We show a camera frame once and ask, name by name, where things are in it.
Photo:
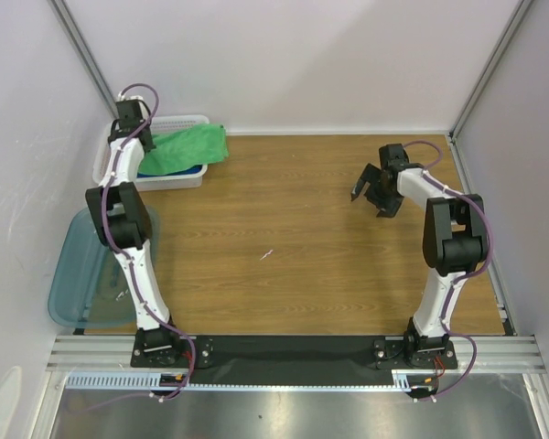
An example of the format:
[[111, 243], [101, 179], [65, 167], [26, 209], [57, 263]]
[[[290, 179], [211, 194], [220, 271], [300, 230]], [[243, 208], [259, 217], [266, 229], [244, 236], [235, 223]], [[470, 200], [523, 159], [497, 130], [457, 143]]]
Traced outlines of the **blue towel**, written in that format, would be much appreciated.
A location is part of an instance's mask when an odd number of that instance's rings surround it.
[[203, 175], [206, 171], [207, 171], [206, 165], [196, 165], [186, 170], [172, 172], [168, 174], [162, 174], [162, 175], [138, 173], [137, 177], [138, 178], [164, 178], [164, 177], [192, 178], [193, 176]]

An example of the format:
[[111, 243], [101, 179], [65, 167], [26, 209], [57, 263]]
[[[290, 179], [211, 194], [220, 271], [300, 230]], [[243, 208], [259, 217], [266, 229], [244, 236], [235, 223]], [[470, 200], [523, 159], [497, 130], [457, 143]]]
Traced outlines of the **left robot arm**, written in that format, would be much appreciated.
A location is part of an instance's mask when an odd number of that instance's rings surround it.
[[152, 262], [152, 220], [135, 181], [138, 167], [155, 147], [153, 113], [137, 97], [116, 103], [118, 118], [108, 136], [109, 160], [97, 187], [85, 192], [92, 223], [102, 245], [119, 263], [132, 298], [136, 334], [133, 368], [174, 366], [183, 355], [172, 317], [159, 291]]

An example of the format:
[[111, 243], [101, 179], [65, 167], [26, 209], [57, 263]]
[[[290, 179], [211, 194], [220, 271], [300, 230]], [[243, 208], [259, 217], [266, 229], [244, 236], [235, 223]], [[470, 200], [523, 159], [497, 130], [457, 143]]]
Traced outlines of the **white perforated plastic basket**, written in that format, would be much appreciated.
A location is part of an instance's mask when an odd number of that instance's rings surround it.
[[[172, 134], [174, 132], [186, 130], [197, 124], [207, 124], [209, 122], [210, 119], [201, 114], [157, 116], [153, 119], [151, 124], [151, 132], [152, 134]], [[111, 123], [108, 123], [103, 128], [100, 144], [95, 155], [92, 167], [92, 181], [95, 184], [98, 184], [102, 180], [108, 166], [110, 148], [108, 146], [107, 137], [110, 133], [111, 125]], [[205, 173], [203, 175], [193, 176], [192, 178], [137, 178], [135, 185], [139, 191], [195, 188], [201, 186]]]

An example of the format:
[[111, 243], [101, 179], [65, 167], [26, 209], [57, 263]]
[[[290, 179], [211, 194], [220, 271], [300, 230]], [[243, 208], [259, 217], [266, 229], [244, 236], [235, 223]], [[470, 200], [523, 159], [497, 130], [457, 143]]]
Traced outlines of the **green towel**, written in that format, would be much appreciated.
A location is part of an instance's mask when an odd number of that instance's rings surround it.
[[211, 165], [229, 157], [226, 130], [212, 123], [196, 124], [168, 134], [154, 134], [155, 148], [145, 154], [138, 173], [162, 177], [194, 166]]

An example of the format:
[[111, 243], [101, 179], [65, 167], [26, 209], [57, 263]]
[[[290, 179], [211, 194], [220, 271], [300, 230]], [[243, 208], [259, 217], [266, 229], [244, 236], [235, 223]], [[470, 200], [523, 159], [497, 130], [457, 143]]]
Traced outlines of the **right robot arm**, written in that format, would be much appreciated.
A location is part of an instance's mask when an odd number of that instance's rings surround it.
[[459, 295], [491, 260], [490, 227], [478, 194], [463, 194], [410, 160], [403, 144], [384, 145], [380, 164], [364, 167], [350, 192], [364, 196], [380, 218], [396, 216], [405, 199], [425, 213], [422, 253], [429, 268], [423, 297], [396, 347], [375, 348], [381, 363], [391, 360], [421, 369], [454, 362], [450, 321]]

